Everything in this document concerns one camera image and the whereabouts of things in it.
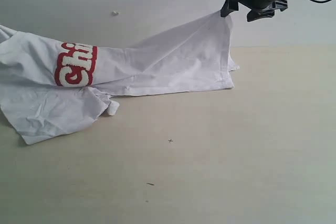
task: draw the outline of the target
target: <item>t-shirt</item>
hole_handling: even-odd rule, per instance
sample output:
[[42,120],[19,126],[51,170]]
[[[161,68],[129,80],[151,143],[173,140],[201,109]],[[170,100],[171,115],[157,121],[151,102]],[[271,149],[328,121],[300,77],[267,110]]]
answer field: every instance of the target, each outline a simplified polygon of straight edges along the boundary
[[61,42],[0,25],[0,108],[27,144],[91,125],[116,95],[230,89],[230,17],[219,12],[130,48]]

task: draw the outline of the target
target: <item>white wall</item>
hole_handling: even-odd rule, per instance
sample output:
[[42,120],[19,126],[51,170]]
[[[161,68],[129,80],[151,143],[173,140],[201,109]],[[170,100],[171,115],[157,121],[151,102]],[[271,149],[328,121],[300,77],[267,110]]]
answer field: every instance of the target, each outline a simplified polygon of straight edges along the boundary
[[[336,1],[288,0],[273,19],[234,13],[233,46],[333,44]],[[59,40],[124,47],[222,7],[223,0],[0,0],[0,23]],[[117,10],[121,15],[111,17]]]

